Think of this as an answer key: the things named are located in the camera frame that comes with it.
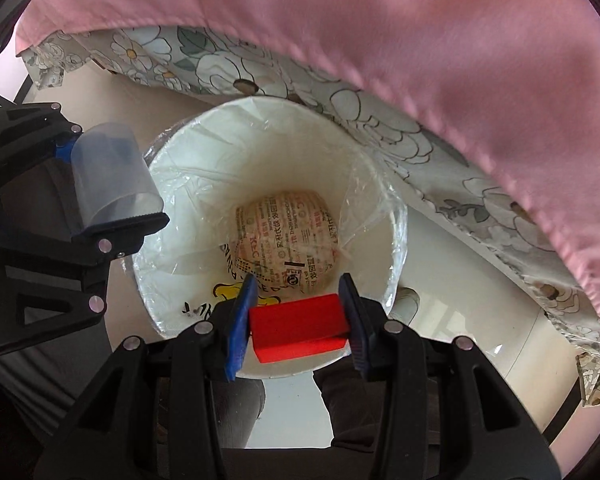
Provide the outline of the clear plastic cup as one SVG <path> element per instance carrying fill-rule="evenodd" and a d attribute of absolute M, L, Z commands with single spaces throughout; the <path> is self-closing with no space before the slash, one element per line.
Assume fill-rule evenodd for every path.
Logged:
<path fill-rule="evenodd" d="M 82 133 L 70 154 L 83 225 L 158 214 L 163 200 L 133 130 L 106 122 Z"/>

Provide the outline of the red block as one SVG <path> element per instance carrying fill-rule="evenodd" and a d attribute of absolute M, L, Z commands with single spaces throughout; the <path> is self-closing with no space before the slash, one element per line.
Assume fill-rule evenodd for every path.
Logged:
<path fill-rule="evenodd" d="M 253 307 L 249 326 L 253 351 L 264 364 L 341 350 L 350 334 L 336 294 Z"/>

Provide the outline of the white trash bin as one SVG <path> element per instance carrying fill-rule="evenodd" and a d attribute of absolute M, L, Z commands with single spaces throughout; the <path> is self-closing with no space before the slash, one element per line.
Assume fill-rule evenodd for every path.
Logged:
<path fill-rule="evenodd" d="M 256 96 L 166 130 L 147 152 L 168 225 L 131 268 L 163 338 L 258 282 L 259 304 L 336 292 L 341 275 L 390 309 L 407 254 L 407 209 L 344 130 Z"/>

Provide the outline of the right leg grey trousers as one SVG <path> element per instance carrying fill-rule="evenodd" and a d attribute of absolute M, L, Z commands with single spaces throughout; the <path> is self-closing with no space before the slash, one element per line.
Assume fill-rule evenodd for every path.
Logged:
<path fill-rule="evenodd" d="M 373 453 L 384 409 L 386 384 L 366 382 L 350 356 L 313 373 L 332 426 L 332 446 Z"/>

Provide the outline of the printed paper wrapper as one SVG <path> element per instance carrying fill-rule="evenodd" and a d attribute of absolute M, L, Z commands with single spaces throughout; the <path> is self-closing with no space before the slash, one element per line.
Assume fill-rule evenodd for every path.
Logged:
<path fill-rule="evenodd" d="M 224 252 L 233 278 L 251 274 L 262 292 L 309 295 L 336 268 L 338 230 L 317 192 L 279 192 L 235 209 Z"/>

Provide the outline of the grey floral bed skirt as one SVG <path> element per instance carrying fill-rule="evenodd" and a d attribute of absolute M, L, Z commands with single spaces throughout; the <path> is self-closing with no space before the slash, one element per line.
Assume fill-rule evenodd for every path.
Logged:
<path fill-rule="evenodd" d="M 93 61 L 137 84 L 190 96 L 275 96 L 340 125 L 455 229 L 488 248 L 524 284 L 558 333 L 580 351 L 582 400 L 600 404 L 600 318 L 527 211 L 417 120 L 346 82 L 203 27 L 52 32 L 17 44 L 38 88 Z"/>

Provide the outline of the pink floral bed cover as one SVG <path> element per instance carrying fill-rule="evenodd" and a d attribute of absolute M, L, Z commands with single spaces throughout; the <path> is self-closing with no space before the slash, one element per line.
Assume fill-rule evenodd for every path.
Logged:
<path fill-rule="evenodd" d="M 32 0 L 17 44 L 203 27 L 417 120 L 517 202 L 600 318 L 600 14 L 592 0 Z"/>

